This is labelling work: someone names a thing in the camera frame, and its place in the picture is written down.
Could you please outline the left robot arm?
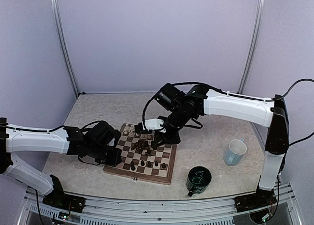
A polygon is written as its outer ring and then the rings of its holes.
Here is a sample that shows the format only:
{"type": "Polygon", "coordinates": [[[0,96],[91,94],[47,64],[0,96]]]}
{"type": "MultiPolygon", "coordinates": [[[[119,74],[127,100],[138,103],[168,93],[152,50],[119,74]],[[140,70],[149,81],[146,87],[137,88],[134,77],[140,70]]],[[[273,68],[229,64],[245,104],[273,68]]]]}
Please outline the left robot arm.
{"type": "Polygon", "coordinates": [[[116,166],[121,162],[121,150],[117,143],[120,131],[106,121],[93,121],[84,128],[59,126],[55,129],[26,128],[9,124],[0,119],[0,172],[49,197],[57,207],[63,208],[69,198],[61,182],[27,164],[17,156],[18,152],[53,152],[91,157],[96,165],[116,166]]]}

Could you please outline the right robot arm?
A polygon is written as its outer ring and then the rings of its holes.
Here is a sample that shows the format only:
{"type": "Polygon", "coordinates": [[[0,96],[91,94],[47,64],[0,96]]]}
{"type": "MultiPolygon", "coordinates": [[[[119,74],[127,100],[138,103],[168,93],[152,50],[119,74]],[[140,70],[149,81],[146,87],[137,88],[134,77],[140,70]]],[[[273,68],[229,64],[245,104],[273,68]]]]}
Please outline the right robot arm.
{"type": "Polygon", "coordinates": [[[283,159],[289,149],[289,121],[284,98],[257,98],[210,85],[192,82],[187,92],[179,90],[179,83],[167,83],[153,95],[163,108],[170,111],[168,117],[143,118],[143,129],[158,131],[161,140],[170,141],[177,137],[187,122],[203,115],[218,115],[251,122],[268,129],[265,143],[265,160],[251,203],[262,207],[270,199],[270,191],[281,171],[283,159]]]}

